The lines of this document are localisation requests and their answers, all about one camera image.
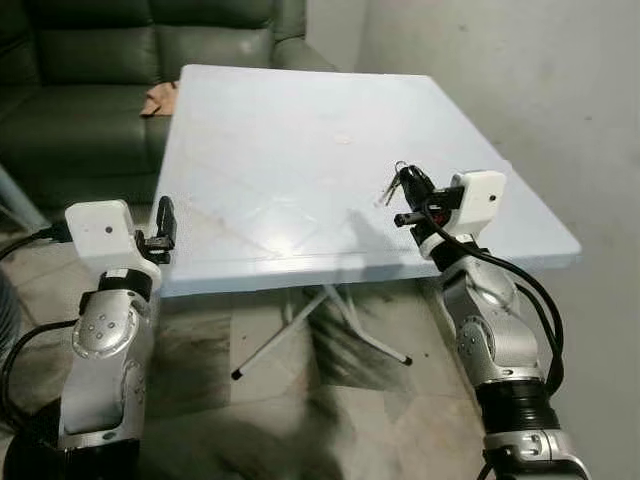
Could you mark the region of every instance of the black power cord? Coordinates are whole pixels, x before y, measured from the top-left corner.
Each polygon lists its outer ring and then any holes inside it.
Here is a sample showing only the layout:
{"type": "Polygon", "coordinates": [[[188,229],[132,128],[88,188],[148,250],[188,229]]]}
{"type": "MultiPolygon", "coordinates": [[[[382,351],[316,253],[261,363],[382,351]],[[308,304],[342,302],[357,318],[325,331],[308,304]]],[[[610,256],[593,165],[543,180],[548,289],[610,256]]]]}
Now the black power cord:
{"type": "MultiPolygon", "coordinates": [[[[483,260],[487,263],[491,263],[498,267],[501,267],[508,272],[522,278],[529,285],[533,287],[533,289],[540,295],[540,297],[544,300],[549,312],[551,313],[551,318],[553,320],[554,329],[551,329],[551,325],[549,324],[549,320],[542,308],[542,305],[535,297],[535,295],[523,285],[516,284],[516,288],[520,291],[527,299],[531,302],[538,317],[540,318],[540,323],[542,324],[542,328],[544,330],[545,336],[547,337],[547,341],[549,342],[549,347],[552,352],[551,365],[549,366],[549,373],[547,375],[546,388],[549,396],[552,396],[560,385],[562,384],[562,380],[564,379],[564,365],[562,363],[562,350],[564,348],[564,328],[562,326],[562,317],[560,316],[560,311],[556,303],[551,298],[551,295],[547,290],[542,286],[538,280],[536,280],[532,275],[518,267],[517,265],[512,264],[506,260],[501,258],[494,257],[488,253],[481,252],[476,250],[468,245],[465,245],[462,242],[459,242],[456,238],[449,235],[449,233],[444,230],[440,225],[436,223],[436,221],[431,216],[431,212],[429,208],[423,208],[422,212],[425,216],[427,223],[435,230],[435,232],[440,235],[440,237],[447,243],[451,245],[455,245],[460,250],[465,252],[466,254],[475,257],[479,260],[483,260]]],[[[485,480],[491,472],[493,467],[485,463],[482,470],[478,474],[477,480],[485,480]]]]}
{"type": "MultiPolygon", "coordinates": [[[[429,223],[429,226],[433,228],[433,230],[438,235],[440,235],[440,237],[442,237],[442,239],[445,242],[455,245],[457,248],[462,250],[467,255],[470,255],[479,260],[483,260],[487,263],[491,263],[493,265],[501,267],[507,270],[508,272],[522,278],[529,285],[531,285],[531,287],[533,287],[533,289],[540,295],[545,305],[549,309],[549,312],[551,313],[551,319],[553,320],[553,325],[554,325],[553,338],[555,340],[555,347],[551,343],[550,343],[550,346],[552,348],[552,351],[555,348],[555,352],[553,352],[553,354],[554,354],[554,357],[556,358],[556,361],[555,362],[552,361],[551,363],[551,367],[553,367],[553,371],[550,371],[550,374],[548,375],[547,382],[546,382],[547,392],[549,393],[549,396],[553,395],[558,390],[558,388],[560,388],[560,385],[562,384],[562,380],[564,379],[564,368],[560,368],[560,365],[562,365],[560,361],[560,355],[562,354],[562,350],[564,347],[564,329],[562,327],[562,317],[560,316],[560,311],[558,310],[556,303],[553,301],[553,298],[551,298],[551,295],[549,294],[549,292],[547,292],[547,290],[542,286],[540,282],[538,282],[538,280],[536,280],[532,275],[530,275],[529,273],[527,273],[517,265],[514,265],[513,263],[503,260],[501,258],[494,257],[493,255],[490,255],[488,253],[484,253],[480,250],[472,248],[469,245],[465,245],[464,243],[456,240],[453,236],[449,235],[449,233],[446,230],[444,230],[440,225],[436,223],[436,221],[431,216],[431,212],[429,211],[428,208],[422,209],[422,213],[424,214],[424,217],[427,223],[429,223]]],[[[535,297],[531,295],[531,297],[527,296],[527,298],[531,300],[532,298],[535,298],[535,297]]],[[[533,305],[534,305],[534,308],[538,306],[540,307],[540,311],[543,311],[542,306],[539,304],[539,302],[537,302],[537,299],[536,299],[536,303],[534,303],[533,305]]],[[[546,315],[544,317],[540,317],[541,322],[543,322],[543,318],[546,319],[546,315]]]]}
{"type": "Polygon", "coordinates": [[[61,328],[72,327],[76,324],[78,320],[68,320],[64,322],[56,322],[56,323],[48,323],[46,325],[40,325],[33,330],[25,333],[20,340],[16,342],[16,344],[11,348],[7,359],[4,361],[2,365],[2,369],[0,370],[0,383],[1,383],[1,392],[0,392],[0,409],[2,410],[2,414],[4,415],[5,420],[13,428],[16,432],[19,431],[26,420],[28,420],[31,415],[22,410],[18,405],[16,405],[11,397],[9,396],[9,381],[11,377],[11,371],[13,370],[13,365],[16,361],[16,358],[22,351],[22,348],[34,337],[40,335],[41,333],[48,332],[51,330],[59,330],[61,328]]]}
{"type": "Polygon", "coordinates": [[[547,374],[547,384],[549,382],[561,383],[562,378],[564,378],[564,364],[562,363],[562,349],[558,345],[557,335],[555,335],[551,329],[551,325],[549,324],[549,320],[547,319],[544,309],[533,292],[519,283],[516,283],[516,288],[520,293],[527,297],[527,300],[529,300],[531,305],[533,305],[533,308],[540,319],[540,323],[542,324],[544,334],[547,337],[549,348],[551,349],[552,356],[551,364],[549,365],[549,373],[547,374]]]}
{"type": "Polygon", "coordinates": [[[27,237],[16,240],[15,242],[4,247],[2,250],[0,250],[0,261],[4,260],[9,254],[15,252],[21,247],[24,247],[25,245],[29,245],[30,243],[35,242],[36,240],[41,240],[46,238],[55,240],[60,243],[66,243],[72,240],[71,233],[69,232],[69,228],[67,227],[67,223],[56,222],[50,227],[46,227],[41,230],[38,230],[37,232],[32,233],[27,237]]]}
{"type": "Polygon", "coordinates": [[[482,470],[480,470],[480,473],[478,474],[477,480],[485,480],[489,476],[490,471],[491,471],[491,465],[489,465],[488,463],[485,463],[484,467],[482,467],[482,470]]]}
{"type": "MultiPolygon", "coordinates": [[[[4,247],[0,250],[0,261],[4,260],[19,248],[41,239],[51,239],[60,243],[70,242],[72,240],[71,233],[69,232],[66,222],[56,222],[50,227],[43,228],[4,247]]],[[[24,426],[25,421],[30,417],[30,415],[18,407],[9,396],[9,377],[18,354],[25,344],[35,336],[50,330],[70,327],[75,324],[75,322],[76,320],[72,320],[68,322],[50,323],[38,326],[23,335],[9,351],[9,354],[2,365],[2,369],[0,370],[0,416],[2,416],[3,420],[13,428],[14,431],[17,432],[22,426],[24,426]]]]}

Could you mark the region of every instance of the gray wall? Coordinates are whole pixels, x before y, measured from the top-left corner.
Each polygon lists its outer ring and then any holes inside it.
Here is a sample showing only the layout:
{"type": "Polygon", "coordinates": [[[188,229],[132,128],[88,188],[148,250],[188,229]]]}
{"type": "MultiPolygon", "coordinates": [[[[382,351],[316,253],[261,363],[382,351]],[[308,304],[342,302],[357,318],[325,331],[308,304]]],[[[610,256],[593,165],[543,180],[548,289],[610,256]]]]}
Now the gray wall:
{"type": "Polygon", "coordinates": [[[357,70],[434,77],[578,237],[579,264],[539,275],[566,324],[554,404],[594,478],[640,478],[638,2],[369,0],[353,30],[323,15],[330,60],[361,30],[357,70]]]}
{"type": "Polygon", "coordinates": [[[307,0],[307,41],[342,72],[360,55],[367,0],[307,0]]]}

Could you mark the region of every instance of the floor tile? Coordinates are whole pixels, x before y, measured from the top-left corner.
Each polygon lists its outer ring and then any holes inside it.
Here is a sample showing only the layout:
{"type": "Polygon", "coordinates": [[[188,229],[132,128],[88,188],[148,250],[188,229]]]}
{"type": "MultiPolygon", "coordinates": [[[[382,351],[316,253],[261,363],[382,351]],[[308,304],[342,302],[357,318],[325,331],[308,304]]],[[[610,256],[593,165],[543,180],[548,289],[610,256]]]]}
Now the floor tile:
{"type": "Polygon", "coordinates": [[[484,464],[482,427],[470,400],[417,397],[393,428],[407,480],[476,478],[484,464]]]}
{"type": "Polygon", "coordinates": [[[172,479],[339,480],[332,445],[341,428],[325,399],[283,396],[153,422],[142,459],[172,479]]]}
{"type": "Polygon", "coordinates": [[[11,373],[11,398],[24,410],[35,413],[60,396],[71,361],[70,336],[58,343],[25,348],[11,373]]]}
{"type": "Polygon", "coordinates": [[[327,383],[466,398],[454,356],[413,281],[351,287],[363,328],[413,359],[406,367],[358,339],[335,307],[312,314],[313,339],[327,383]]]}
{"type": "Polygon", "coordinates": [[[77,260],[23,283],[18,294],[33,320],[41,325],[77,318],[82,294],[96,286],[96,279],[77,260]]]}
{"type": "MultiPolygon", "coordinates": [[[[231,324],[231,364],[242,365],[285,326],[282,290],[234,296],[231,324]]],[[[306,324],[264,355],[231,385],[231,403],[253,402],[303,393],[317,383],[317,370],[306,324]]]]}
{"type": "Polygon", "coordinates": [[[73,244],[36,244],[27,246],[9,255],[2,268],[19,287],[26,282],[55,272],[78,260],[73,244]]]}
{"type": "Polygon", "coordinates": [[[161,316],[149,367],[147,417],[169,417],[229,403],[230,318],[161,316]]]}

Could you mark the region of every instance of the robotic arm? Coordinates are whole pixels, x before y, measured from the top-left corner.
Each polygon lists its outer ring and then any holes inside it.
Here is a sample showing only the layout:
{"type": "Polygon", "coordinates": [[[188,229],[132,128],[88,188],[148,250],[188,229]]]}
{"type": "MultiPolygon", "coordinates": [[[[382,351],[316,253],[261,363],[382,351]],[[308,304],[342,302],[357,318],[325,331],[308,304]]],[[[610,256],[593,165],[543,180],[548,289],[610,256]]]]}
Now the robotic arm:
{"type": "Polygon", "coordinates": [[[66,478],[129,478],[144,427],[146,365],[153,348],[154,293],[169,263],[176,224],[160,200],[158,233],[136,231],[122,201],[79,203],[66,220],[80,258],[99,278],[80,303],[73,364],[60,402],[58,449],[66,478]]]}
{"type": "MultiPolygon", "coordinates": [[[[545,384],[535,336],[520,317],[518,290],[524,288],[501,268],[507,262],[475,243],[494,217],[504,185],[501,173],[476,171],[436,189],[419,168],[407,165],[397,169],[388,192],[402,186],[412,212],[397,215],[395,223],[413,225],[421,255],[442,272],[458,355],[482,409],[487,466],[499,480],[591,480],[549,404],[562,373],[545,384]]],[[[551,332],[551,341],[558,347],[562,339],[551,332]]]]}

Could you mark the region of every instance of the white plastic table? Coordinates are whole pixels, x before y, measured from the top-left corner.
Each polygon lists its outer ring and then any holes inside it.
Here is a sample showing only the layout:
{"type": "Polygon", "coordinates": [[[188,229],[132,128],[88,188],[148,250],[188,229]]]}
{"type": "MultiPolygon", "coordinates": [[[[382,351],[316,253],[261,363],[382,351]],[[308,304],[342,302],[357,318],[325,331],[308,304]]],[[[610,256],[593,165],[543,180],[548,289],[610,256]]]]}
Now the white plastic table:
{"type": "Polygon", "coordinates": [[[162,294],[327,285],[314,301],[341,302],[357,328],[349,296],[341,301],[332,285],[438,274],[393,223],[408,211],[403,195],[377,202],[400,160],[442,187],[463,170],[507,175],[478,242],[493,254],[527,269],[579,254],[429,77],[189,65],[156,191],[156,202],[172,198],[178,221],[162,294]]]}

